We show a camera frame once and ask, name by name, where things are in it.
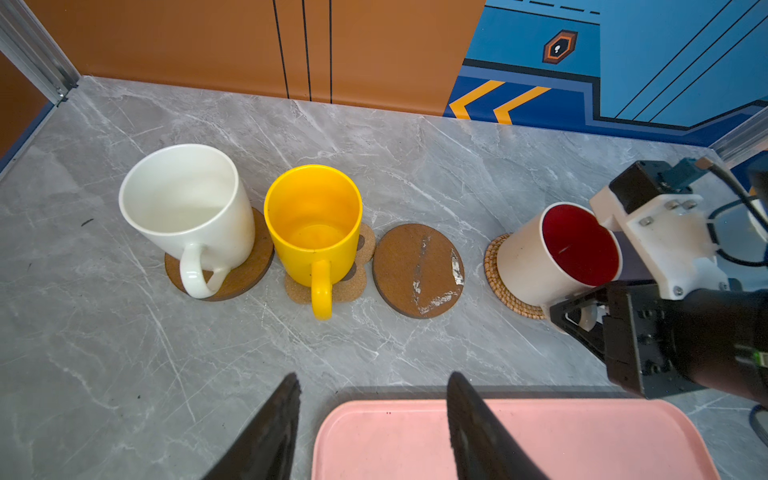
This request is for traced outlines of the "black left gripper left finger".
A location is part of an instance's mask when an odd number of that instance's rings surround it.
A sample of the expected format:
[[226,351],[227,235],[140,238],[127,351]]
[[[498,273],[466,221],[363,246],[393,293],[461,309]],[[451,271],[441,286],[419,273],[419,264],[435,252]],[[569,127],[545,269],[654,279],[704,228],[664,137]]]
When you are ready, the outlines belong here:
[[289,479],[300,394],[297,375],[289,373],[203,479]]

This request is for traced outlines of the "cream white mug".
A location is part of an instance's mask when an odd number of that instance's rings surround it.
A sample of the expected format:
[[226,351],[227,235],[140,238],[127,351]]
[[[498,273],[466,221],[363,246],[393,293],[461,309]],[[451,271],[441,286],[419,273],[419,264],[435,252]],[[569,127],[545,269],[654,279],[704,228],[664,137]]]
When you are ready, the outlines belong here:
[[157,150],[124,178],[118,195],[123,218],[179,261],[186,293],[214,296],[228,274],[249,257],[256,227],[234,162],[202,144]]

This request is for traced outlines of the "cork paw print coaster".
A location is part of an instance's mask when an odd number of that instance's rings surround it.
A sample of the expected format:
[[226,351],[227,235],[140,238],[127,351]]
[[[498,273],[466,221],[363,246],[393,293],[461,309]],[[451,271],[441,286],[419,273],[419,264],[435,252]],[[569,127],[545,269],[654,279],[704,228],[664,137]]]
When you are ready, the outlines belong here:
[[[346,276],[332,286],[333,303],[349,303],[360,298],[367,285],[364,266],[374,256],[376,236],[373,229],[362,224],[357,244],[356,259]],[[284,287],[288,297],[296,304],[311,303],[311,289],[292,279],[288,274],[284,277]]]

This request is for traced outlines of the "light round wooden coaster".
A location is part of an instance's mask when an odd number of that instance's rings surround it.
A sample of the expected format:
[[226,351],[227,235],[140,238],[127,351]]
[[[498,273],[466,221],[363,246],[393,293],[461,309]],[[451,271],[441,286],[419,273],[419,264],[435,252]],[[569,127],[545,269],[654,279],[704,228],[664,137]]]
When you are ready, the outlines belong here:
[[219,302],[235,298],[253,288],[267,273],[275,250],[264,215],[252,208],[255,225],[255,241],[246,261],[226,276],[221,288],[207,302]]

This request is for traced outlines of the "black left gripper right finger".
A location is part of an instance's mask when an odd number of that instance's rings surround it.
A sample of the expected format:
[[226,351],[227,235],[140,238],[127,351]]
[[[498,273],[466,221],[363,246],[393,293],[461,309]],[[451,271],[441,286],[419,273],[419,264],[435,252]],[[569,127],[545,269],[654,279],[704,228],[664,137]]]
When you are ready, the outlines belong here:
[[460,479],[544,479],[463,374],[447,385],[450,444]]

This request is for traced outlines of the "yellow mug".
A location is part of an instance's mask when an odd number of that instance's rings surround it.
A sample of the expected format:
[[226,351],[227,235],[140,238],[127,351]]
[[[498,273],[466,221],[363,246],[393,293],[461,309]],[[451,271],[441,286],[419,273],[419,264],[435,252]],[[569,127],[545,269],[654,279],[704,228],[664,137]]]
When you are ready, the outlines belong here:
[[279,176],[264,201],[264,218],[287,273],[310,290],[316,319],[332,316],[333,286],[355,262],[363,217],[353,180],[325,165],[304,165]]

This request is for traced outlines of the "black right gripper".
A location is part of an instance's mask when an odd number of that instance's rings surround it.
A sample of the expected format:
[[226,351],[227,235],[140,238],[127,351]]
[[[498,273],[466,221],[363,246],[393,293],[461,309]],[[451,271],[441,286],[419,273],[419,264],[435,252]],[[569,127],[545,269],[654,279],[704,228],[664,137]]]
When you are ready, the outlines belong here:
[[656,399],[710,388],[767,403],[764,290],[698,289],[664,300],[652,283],[613,282],[552,305],[549,315],[627,392]]

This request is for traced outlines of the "white mug red inside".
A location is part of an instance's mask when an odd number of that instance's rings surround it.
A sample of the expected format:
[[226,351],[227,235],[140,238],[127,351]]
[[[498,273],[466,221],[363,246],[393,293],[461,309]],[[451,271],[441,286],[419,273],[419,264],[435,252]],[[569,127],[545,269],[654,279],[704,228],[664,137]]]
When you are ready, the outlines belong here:
[[501,241],[496,269],[515,299],[550,320],[552,305],[618,279],[623,256],[591,210],[560,202]]

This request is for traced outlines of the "dark brown round coaster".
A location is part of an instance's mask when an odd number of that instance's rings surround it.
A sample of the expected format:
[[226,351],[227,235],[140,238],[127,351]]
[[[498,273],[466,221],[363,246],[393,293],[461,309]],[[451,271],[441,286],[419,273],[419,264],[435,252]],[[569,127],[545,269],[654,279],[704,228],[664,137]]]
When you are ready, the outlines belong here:
[[463,261],[453,243],[417,223],[398,225],[383,235],[372,275],[382,299],[413,319],[444,314],[458,302],[465,285]]

